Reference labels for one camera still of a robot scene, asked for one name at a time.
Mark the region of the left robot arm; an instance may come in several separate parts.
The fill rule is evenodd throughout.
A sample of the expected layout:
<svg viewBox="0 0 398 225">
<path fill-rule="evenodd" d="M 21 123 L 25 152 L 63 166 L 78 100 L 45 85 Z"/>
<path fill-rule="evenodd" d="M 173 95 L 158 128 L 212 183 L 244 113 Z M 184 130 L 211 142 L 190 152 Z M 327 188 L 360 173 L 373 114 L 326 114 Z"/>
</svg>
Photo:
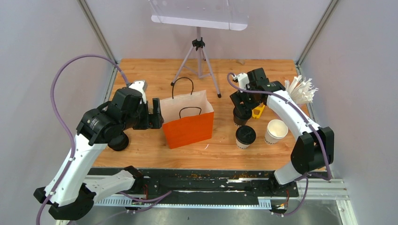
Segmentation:
<svg viewBox="0 0 398 225">
<path fill-rule="evenodd" d="M 159 129 L 163 122 L 158 98 L 153 99 L 150 109 L 142 90 L 118 89 L 112 100 L 83 115 L 69 156 L 52 182 L 37 188 L 34 197 L 42 205 L 50 206 L 48 211 L 54 219 L 76 221 L 95 203 L 113 194 L 125 190 L 140 193 L 144 187 L 143 174 L 133 166 L 92 183 L 85 182 L 85 177 L 106 147 L 121 151 L 128 146 L 125 130 Z"/>
</svg>

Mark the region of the white wrapped straws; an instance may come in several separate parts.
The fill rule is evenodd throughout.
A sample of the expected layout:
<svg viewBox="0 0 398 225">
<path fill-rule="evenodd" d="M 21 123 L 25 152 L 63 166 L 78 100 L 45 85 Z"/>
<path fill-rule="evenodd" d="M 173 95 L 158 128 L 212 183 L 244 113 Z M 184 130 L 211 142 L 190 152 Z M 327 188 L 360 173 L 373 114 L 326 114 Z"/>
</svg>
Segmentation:
<svg viewBox="0 0 398 225">
<path fill-rule="evenodd" d="M 312 103 L 315 93 L 319 90 L 313 85 L 311 78 L 307 80 L 302 75 L 295 76 L 291 82 L 285 80 L 284 86 L 290 98 L 299 106 Z"/>
</svg>

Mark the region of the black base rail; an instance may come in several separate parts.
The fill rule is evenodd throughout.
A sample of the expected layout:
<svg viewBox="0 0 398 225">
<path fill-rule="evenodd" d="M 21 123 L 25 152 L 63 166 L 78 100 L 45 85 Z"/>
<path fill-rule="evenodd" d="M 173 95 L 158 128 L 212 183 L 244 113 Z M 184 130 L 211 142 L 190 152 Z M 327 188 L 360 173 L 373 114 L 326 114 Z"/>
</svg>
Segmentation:
<svg viewBox="0 0 398 225">
<path fill-rule="evenodd" d="M 167 194 L 162 204 L 252 206 L 261 198 L 287 202 L 309 194 L 308 180 L 303 180 L 302 191 L 297 181 L 279 186 L 274 171 L 139 169 L 139 172 L 141 177 L 124 193 L 148 199 Z"/>
</svg>

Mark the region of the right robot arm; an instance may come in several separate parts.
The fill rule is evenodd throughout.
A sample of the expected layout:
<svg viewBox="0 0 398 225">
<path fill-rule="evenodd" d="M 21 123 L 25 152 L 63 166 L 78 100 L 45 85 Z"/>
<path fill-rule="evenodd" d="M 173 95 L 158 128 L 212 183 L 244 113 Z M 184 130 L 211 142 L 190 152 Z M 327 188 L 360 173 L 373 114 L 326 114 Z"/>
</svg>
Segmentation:
<svg viewBox="0 0 398 225">
<path fill-rule="evenodd" d="M 330 180 L 330 164 L 334 161 L 334 132 L 330 127 L 321 127 L 308 117 L 293 101 L 280 81 L 271 82 L 263 68 L 238 75 L 230 72 L 227 82 L 235 88 L 230 95 L 234 105 L 234 117 L 241 124 L 248 121 L 252 110 L 264 104 L 271 109 L 295 137 L 296 143 L 290 161 L 274 171 L 268 182 L 269 192 L 281 195 L 287 184 L 308 175 Z"/>
</svg>

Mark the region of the stack of black lids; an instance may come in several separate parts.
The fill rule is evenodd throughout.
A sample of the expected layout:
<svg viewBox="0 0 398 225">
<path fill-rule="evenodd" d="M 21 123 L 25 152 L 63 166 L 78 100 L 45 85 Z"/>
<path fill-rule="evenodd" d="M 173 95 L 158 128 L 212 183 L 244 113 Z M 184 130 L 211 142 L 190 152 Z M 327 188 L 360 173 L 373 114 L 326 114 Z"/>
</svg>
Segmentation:
<svg viewBox="0 0 398 225">
<path fill-rule="evenodd" d="M 122 132 L 119 136 L 113 138 L 109 143 L 108 147 L 114 151 L 122 151 L 129 145 L 128 136 Z"/>
</svg>

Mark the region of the orange paper bag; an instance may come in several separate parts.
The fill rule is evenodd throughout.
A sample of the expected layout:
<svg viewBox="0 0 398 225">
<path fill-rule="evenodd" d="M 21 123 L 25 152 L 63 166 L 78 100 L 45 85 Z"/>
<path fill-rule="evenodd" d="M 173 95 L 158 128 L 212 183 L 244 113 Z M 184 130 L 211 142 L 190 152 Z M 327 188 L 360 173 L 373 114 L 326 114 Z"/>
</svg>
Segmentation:
<svg viewBox="0 0 398 225">
<path fill-rule="evenodd" d="M 191 83 L 189 94 L 172 93 L 171 97 L 160 100 L 162 129 L 170 149 L 212 138 L 214 109 L 207 92 L 194 91 Z"/>
</svg>

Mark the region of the black sleeved coffee cup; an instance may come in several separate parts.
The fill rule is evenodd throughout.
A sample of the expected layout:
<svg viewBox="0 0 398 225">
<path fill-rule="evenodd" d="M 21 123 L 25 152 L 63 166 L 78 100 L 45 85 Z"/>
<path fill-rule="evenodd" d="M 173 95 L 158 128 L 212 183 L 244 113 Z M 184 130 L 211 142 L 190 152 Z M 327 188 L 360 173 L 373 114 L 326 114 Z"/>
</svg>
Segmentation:
<svg viewBox="0 0 398 225">
<path fill-rule="evenodd" d="M 252 111 L 245 111 L 243 115 L 238 114 L 237 108 L 233 109 L 233 120 L 236 126 L 244 126 L 247 121 L 252 117 Z"/>
</svg>

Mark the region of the tripod stand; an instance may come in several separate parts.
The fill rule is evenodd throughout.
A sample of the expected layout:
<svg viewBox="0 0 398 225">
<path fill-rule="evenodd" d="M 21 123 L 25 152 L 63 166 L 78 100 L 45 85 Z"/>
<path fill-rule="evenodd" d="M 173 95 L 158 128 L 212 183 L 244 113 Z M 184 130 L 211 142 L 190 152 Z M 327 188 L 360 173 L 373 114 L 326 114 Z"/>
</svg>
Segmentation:
<svg viewBox="0 0 398 225">
<path fill-rule="evenodd" d="M 193 51 L 195 51 L 196 55 L 197 55 L 197 70 L 194 70 L 194 69 L 186 66 L 186 62 Z M 203 72 L 203 68 L 202 68 L 203 62 L 205 62 L 207 64 L 207 68 L 209 71 L 208 74 L 204 74 L 204 72 Z M 196 38 L 191 42 L 191 47 L 188 50 L 188 53 L 186 54 L 180 68 L 178 69 L 174 79 L 172 80 L 172 82 L 170 84 L 172 87 L 175 85 L 175 83 L 179 79 L 180 73 L 182 72 L 183 68 L 188 69 L 191 72 L 193 72 L 194 74 L 196 74 L 199 79 L 202 79 L 202 78 L 205 78 L 208 76 L 211 77 L 212 81 L 214 83 L 218 98 L 222 97 L 218 82 L 217 82 L 215 74 L 213 72 L 213 68 L 211 66 L 209 57 L 207 55 L 206 44 L 203 41 L 203 37 L 201 35 L 201 27 L 196 27 Z"/>
</svg>

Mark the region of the white paper cup stack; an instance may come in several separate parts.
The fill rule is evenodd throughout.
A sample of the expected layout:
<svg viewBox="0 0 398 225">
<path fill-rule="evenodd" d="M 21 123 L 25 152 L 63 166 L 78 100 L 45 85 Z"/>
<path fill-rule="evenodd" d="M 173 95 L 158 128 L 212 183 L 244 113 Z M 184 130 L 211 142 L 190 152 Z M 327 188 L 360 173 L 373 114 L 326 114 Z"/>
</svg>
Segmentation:
<svg viewBox="0 0 398 225">
<path fill-rule="evenodd" d="M 288 134 L 288 127 L 282 120 L 271 120 L 267 125 L 264 141 L 267 144 L 275 144 Z"/>
</svg>

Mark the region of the yellow plastic triangle tool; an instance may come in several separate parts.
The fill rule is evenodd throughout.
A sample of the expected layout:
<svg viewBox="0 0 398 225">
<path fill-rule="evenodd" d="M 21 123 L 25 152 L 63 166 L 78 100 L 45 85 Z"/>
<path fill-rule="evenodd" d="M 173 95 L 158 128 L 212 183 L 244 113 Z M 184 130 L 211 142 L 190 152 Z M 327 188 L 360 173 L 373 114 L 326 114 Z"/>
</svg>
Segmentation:
<svg viewBox="0 0 398 225">
<path fill-rule="evenodd" d="M 255 107 L 254 109 L 252 109 L 252 117 L 254 119 L 259 119 L 263 113 L 265 109 L 265 105 L 261 104 L 260 106 Z"/>
</svg>

